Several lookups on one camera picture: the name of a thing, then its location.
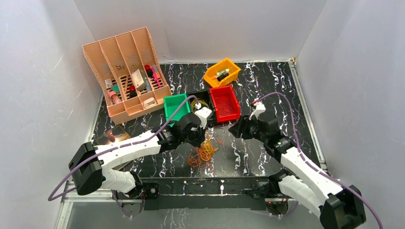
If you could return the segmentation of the red plastic bin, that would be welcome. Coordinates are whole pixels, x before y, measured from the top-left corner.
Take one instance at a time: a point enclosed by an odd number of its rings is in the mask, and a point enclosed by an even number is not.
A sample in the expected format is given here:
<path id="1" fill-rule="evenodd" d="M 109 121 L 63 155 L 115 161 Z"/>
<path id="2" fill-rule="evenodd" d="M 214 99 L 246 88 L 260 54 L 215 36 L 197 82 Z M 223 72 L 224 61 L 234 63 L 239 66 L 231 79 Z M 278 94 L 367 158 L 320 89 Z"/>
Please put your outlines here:
<path id="1" fill-rule="evenodd" d="M 216 110 L 218 124 L 238 120 L 241 116 L 239 101 L 230 85 L 209 89 Z"/>

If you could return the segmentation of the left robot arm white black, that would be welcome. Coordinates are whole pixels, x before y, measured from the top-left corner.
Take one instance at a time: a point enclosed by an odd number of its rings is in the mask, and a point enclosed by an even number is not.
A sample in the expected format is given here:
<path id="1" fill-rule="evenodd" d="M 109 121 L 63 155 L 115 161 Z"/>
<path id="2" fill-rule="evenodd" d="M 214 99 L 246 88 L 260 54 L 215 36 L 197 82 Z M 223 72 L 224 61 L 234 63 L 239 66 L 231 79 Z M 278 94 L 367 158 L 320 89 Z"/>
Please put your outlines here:
<path id="1" fill-rule="evenodd" d="M 204 109 L 188 113 L 179 121 L 171 121 L 167 126 L 116 144 L 95 146 L 91 142 L 83 143 L 68 164 L 78 195 L 88 195 L 104 188 L 119 191 L 130 198 L 140 197 L 143 184 L 138 174 L 115 168 L 140 157 L 174 150 L 184 143 L 199 147 L 205 141 L 207 120 L 211 115 Z"/>

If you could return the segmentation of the green plastic bin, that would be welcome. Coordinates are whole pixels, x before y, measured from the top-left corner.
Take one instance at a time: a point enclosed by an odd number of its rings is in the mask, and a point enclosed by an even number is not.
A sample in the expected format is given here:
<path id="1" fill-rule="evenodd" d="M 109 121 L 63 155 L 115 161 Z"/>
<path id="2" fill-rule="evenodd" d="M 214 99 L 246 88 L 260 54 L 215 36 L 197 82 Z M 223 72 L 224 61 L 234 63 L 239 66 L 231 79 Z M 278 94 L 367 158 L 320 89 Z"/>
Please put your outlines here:
<path id="1" fill-rule="evenodd" d="M 165 117 L 168 120 L 176 111 L 179 105 L 187 98 L 187 94 L 177 94 L 163 98 Z M 187 101 L 172 118 L 172 121 L 179 121 L 184 115 L 191 112 L 190 104 Z"/>

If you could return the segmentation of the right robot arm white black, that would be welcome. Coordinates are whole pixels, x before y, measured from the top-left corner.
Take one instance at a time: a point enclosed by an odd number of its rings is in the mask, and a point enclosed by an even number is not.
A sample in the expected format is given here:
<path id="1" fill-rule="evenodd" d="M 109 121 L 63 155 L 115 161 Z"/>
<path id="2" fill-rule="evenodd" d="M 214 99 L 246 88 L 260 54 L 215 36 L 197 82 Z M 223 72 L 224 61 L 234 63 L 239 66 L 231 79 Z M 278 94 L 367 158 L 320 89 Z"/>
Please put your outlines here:
<path id="1" fill-rule="evenodd" d="M 256 139 L 266 152 L 284 166 L 269 177 L 272 196 L 287 195 L 314 213 L 325 229 L 355 229 L 366 222 L 361 192 L 353 185 L 342 187 L 326 178 L 322 170 L 289 137 L 281 133 L 278 120 L 262 121 L 247 115 L 229 128 L 235 138 Z"/>

